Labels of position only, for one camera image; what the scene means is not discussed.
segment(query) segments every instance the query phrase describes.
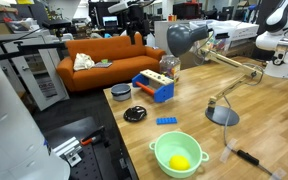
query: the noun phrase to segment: blue lego brick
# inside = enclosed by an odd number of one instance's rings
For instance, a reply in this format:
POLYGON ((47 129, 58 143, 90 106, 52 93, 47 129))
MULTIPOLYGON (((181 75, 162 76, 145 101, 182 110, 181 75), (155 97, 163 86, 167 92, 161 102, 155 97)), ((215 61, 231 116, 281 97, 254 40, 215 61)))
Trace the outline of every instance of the blue lego brick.
POLYGON ((175 117, 167 117, 167 118, 157 118, 156 119, 156 124, 161 125, 161 124, 176 124, 177 120, 175 117))

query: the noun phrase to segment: white robot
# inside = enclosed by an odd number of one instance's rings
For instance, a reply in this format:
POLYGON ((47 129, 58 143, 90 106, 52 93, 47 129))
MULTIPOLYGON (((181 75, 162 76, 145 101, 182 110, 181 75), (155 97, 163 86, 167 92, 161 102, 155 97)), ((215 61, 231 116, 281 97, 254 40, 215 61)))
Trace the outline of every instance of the white robot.
POLYGON ((0 180, 67 180, 69 174, 0 67, 0 180))
POLYGON ((256 46, 267 51, 275 51, 265 74, 288 78, 288 0, 282 0, 275 11, 266 19, 266 32, 256 39, 256 46))

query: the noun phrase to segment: yellow ball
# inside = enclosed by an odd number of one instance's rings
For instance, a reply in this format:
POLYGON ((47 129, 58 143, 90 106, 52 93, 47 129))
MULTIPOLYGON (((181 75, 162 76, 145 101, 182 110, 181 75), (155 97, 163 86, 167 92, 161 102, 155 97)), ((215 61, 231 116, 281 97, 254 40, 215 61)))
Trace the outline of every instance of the yellow ball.
POLYGON ((190 168, 190 163, 188 160, 181 155, 174 155, 170 160, 170 167, 174 170, 188 170, 190 168))

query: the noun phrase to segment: orange couch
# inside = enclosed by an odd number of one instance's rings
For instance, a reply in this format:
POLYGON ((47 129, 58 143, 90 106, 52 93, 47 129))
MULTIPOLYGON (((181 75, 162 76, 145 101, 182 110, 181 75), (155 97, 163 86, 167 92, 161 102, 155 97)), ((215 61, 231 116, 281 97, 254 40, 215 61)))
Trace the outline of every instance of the orange couch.
POLYGON ((57 73, 71 92, 125 82, 145 69, 158 72, 159 61, 165 54, 164 50, 144 46, 139 33, 135 34, 133 45, 129 36, 118 36, 71 40, 66 42, 66 46, 70 56, 59 63, 57 73), (95 63, 108 59, 113 61, 113 64, 108 68, 74 71, 73 65, 77 53, 91 56, 95 63))

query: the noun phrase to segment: lamp base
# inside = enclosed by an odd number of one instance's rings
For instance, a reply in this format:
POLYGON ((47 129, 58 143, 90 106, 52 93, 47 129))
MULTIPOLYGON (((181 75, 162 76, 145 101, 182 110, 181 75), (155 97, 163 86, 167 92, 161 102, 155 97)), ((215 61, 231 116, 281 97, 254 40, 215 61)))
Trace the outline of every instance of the lamp base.
POLYGON ((240 121, 239 116, 237 115, 235 111, 227 107, 215 106, 214 112, 209 112, 206 109, 205 115, 209 120, 215 122, 216 124, 224 126, 226 119, 227 119, 228 112, 230 112, 230 117, 228 119, 227 125, 233 126, 237 124, 240 121))

